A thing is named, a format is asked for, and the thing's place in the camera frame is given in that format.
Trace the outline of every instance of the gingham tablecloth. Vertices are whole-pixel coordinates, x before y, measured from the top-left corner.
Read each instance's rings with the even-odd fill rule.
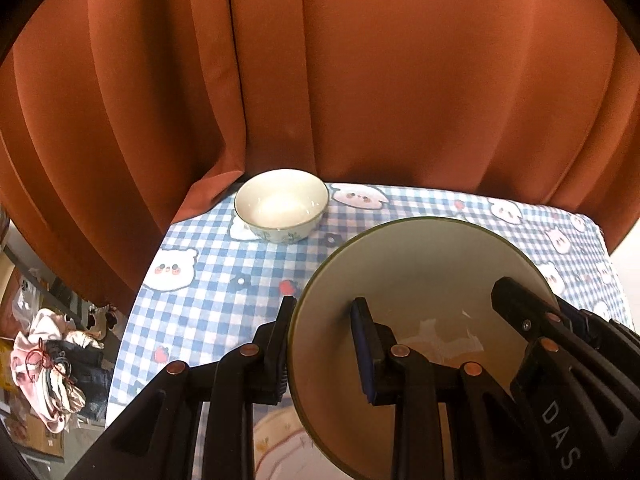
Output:
[[[211,211],[171,226],[129,317],[115,365],[108,422],[169,361],[206,364],[251,341],[258,326],[275,319],[282,297],[299,296],[337,246],[399,218],[447,216],[494,231],[540,268],[558,296],[632,326],[600,229],[585,216],[433,189],[328,186],[332,199],[318,230],[295,245],[255,239],[234,213],[237,187]],[[200,478],[201,464],[197,453],[194,478]]]

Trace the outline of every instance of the white bowl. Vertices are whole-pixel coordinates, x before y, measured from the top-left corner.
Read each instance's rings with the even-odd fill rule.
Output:
[[[309,236],[329,203],[318,177],[300,170],[273,170],[247,181],[236,194],[236,213],[251,231],[273,243],[294,244]]]

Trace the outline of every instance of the pile of clothes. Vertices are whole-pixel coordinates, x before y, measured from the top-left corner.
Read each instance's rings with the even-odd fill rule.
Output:
[[[51,433],[64,430],[74,413],[104,418],[112,371],[102,368],[102,346],[47,308],[38,311],[28,334],[16,336],[12,378]]]

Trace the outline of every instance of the pink clothing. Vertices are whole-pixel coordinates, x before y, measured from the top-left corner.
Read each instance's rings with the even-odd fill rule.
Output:
[[[14,350],[11,352],[11,371],[14,383],[20,387],[47,429],[51,433],[59,433],[65,429],[70,413],[76,412],[84,406],[84,395],[70,384],[67,385],[67,392],[62,393],[60,391],[62,378],[59,377],[60,374],[56,370],[51,373],[51,380],[55,382],[52,386],[54,391],[59,393],[58,398],[67,399],[67,402],[62,402],[61,405],[58,398],[54,399],[49,395],[47,374],[44,373],[42,367],[41,354],[34,352],[29,358],[29,363],[25,363],[29,352],[38,349],[41,339],[43,342],[64,339],[83,348],[89,345],[102,348],[102,345],[84,332],[76,330],[72,320],[67,321],[64,316],[59,316],[47,308],[39,310],[33,318],[28,335],[20,332],[15,338]]]

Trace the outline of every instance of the large bowl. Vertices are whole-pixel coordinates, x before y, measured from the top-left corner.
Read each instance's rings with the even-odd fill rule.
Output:
[[[329,203],[318,177],[300,170],[273,170],[247,181],[236,193],[236,214],[267,242],[294,244],[309,236]]]
[[[375,322],[432,362],[476,361],[508,391],[526,343],[491,306],[511,276],[558,307],[536,266],[484,228],[446,218],[411,218],[366,231],[312,276],[289,331],[289,386],[318,447],[357,479],[390,480],[394,407],[362,393],[349,307],[366,298]]]

